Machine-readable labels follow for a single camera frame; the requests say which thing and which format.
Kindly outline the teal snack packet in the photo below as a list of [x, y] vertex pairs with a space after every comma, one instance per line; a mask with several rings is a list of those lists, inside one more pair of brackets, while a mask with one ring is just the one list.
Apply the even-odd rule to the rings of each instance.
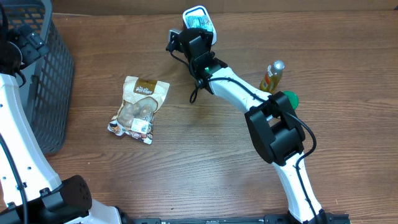
[[188, 16], [186, 18], [188, 28], [201, 28], [209, 32], [213, 32], [213, 23], [210, 21], [208, 16]]

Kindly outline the brown snack bag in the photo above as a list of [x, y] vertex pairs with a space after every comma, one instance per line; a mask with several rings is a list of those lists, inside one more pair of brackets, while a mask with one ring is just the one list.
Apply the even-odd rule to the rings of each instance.
[[169, 88], [170, 84], [166, 82], [126, 77], [123, 101], [109, 122], [108, 131], [152, 144], [154, 115], [164, 104]]

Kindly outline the yellow liquid bottle silver cap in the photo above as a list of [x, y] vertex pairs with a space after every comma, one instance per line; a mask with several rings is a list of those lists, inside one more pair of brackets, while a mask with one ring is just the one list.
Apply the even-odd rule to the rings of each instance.
[[267, 68], [264, 79], [261, 81], [259, 88], [264, 92], [273, 94], [282, 79], [285, 65], [281, 60], [276, 60]]

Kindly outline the green lid white jar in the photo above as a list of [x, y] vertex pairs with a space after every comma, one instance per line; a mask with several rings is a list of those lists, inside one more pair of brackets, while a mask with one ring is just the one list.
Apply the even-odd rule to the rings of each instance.
[[292, 91], [284, 91], [284, 94], [287, 96], [287, 98], [289, 99], [292, 107], [294, 110], [297, 109], [298, 105], [299, 105], [299, 98], [298, 96], [292, 92]]

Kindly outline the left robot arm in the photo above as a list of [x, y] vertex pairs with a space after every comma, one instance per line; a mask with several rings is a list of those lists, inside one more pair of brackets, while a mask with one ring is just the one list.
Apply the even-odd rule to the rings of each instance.
[[80, 175], [61, 180], [34, 136], [16, 76], [47, 53], [30, 28], [9, 29], [1, 10], [1, 223], [130, 223], [118, 207], [93, 199]]

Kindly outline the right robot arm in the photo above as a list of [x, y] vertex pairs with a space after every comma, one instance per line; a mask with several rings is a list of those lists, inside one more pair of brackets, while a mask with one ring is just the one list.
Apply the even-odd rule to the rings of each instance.
[[230, 102], [245, 117], [252, 144], [276, 169], [289, 205], [291, 223], [325, 223], [326, 213], [310, 184], [304, 159], [310, 128], [298, 119], [288, 96], [263, 92], [243, 79], [211, 51], [213, 33], [201, 28], [170, 30], [167, 50], [181, 52], [196, 89]]

